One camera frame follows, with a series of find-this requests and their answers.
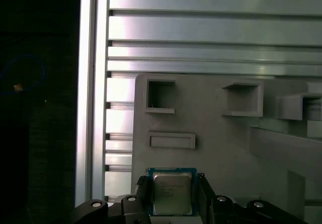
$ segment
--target rectangular tab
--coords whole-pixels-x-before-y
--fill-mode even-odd
[[[193,133],[149,132],[150,147],[196,148],[196,135]]]

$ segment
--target screw head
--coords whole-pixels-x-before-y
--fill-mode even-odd
[[[223,196],[218,196],[217,200],[223,202],[223,201],[227,201],[227,199]]]
[[[135,200],[136,200],[136,198],[135,198],[135,197],[133,197],[133,196],[131,196],[131,197],[127,198],[127,200],[128,200],[128,201],[135,201]]]
[[[99,203],[99,202],[95,202],[95,203],[93,203],[92,204],[92,207],[99,207],[99,206],[101,206],[102,204],[101,203]]]
[[[263,205],[262,203],[260,203],[260,202],[255,202],[255,203],[254,203],[254,206],[256,206],[257,208],[262,208],[262,207],[264,207],[264,205]]]

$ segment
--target screw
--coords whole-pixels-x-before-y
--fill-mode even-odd
[[[223,196],[219,196],[218,198],[217,198],[217,200],[219,200],[219,201],[227,201],[227,199],[225,198],[225,197],[223,197]]]
[[[99,202],[95,202],[95,203],[93,203],[92,204],[92,207],[99,207],[99,206],[101,206],[102,204],[101,203],[99,203]]]
[[[262,208],[262,207],[264,207],[264,205],[263,205],[262,203],[260,203],[260,202],[255,202],[255,203],[254,203],[254,206],[256,206],[256,207],[258,207],[258,208]]]

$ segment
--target dark background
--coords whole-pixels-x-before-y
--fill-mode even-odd
[[[2,208],[1,223],[52,223],[74,207],[79,1],[0,0],[0,72],[24,54],[46,69],[19,94],[6,92],[42,77],[35,60],[0,79],[0,164],[10,175],[1,175],[0,206],[15,206]]]

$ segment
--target gray bracket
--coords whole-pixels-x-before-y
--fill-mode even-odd
[[[172,77],[148,78],[145,85],[144,112],[174,114],[175,82]]]
[[[322,94],[300,93],[277,97],[277,118],[289,120],[322,120]]]
[[[226,116],[263,116],[263,82],[238,81],[223,87]]]

